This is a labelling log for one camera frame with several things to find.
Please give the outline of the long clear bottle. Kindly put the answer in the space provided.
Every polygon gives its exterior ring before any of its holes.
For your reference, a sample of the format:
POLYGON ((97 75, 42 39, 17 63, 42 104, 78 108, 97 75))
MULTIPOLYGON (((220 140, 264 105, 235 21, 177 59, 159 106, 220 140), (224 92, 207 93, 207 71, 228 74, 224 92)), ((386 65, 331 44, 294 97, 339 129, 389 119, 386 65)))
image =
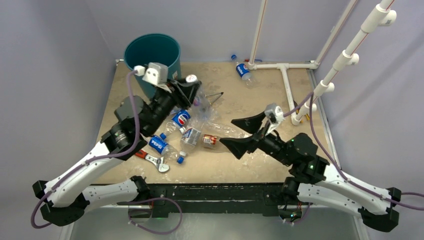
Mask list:
POLYGON ((211 121, 207 121, 205 123, 205 127, 208 130, 218 133, 218 135, 223 138, 238 138, 239 139, 239 138, 246 137, 246 134, 243 131, 237 130, 236 128, 226 124, 218 124, 211 121))

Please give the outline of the purple label clear bottle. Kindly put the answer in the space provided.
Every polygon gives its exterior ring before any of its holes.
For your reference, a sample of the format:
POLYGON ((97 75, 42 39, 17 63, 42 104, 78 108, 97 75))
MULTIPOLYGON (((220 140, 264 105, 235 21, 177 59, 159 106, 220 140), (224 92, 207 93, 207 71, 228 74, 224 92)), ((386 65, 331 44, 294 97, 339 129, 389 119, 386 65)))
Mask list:
MULTIPOLYGON (((194 74, 189 74, 185 77, 185 80, 188 83, 202 83, 198 80, 197 76, 194 74)), ((210 119, 212 115, 212 107, 208 100, 205 98, 204 88, 201 85, 199 91, 197 92, 196 97, 194 98, 194 102, 191 105, 188 112, 191 115, 190 120, 199 120, 206 122, 210 119)))

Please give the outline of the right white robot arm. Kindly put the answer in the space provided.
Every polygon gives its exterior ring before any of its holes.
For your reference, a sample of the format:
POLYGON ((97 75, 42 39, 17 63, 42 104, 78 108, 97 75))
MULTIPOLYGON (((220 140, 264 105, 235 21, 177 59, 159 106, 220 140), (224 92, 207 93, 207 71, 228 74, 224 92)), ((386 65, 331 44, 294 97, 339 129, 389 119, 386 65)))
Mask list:
POLYGON ((379 188, 344 173, 335 163, 317 155, 318 146, 305 133, 283 141, 276 128, 285 116, 279 106, 233 125, 250 133, 245 138, 224 137, 219 141, 237 158, 261 150, 289 167, 280 196, 288 204, 296 202, 324 205, 362 219, 369 228, 388 233, 399 224, 395 206, 401 191, 379 188))

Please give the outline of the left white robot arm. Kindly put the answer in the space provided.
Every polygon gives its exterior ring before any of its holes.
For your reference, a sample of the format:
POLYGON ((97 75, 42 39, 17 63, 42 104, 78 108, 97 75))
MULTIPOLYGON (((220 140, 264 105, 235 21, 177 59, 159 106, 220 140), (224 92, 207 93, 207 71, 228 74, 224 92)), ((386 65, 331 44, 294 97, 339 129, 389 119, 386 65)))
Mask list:
POLYGON ((149 102, 129 90, 122 106, 115 111, 117 122, 94 147, 60 176, 36 181, 33 192, 38 198, 34 211, 40 212, 46 225, 63 227, 85 213, 115 203, 142 205, 150 198, 150 188, 141 176, 121 183, 96 185, 101 175, 124 163, 147 145, 174 107, 188 109, 201 91, 201 81, 167 79, 149 102))

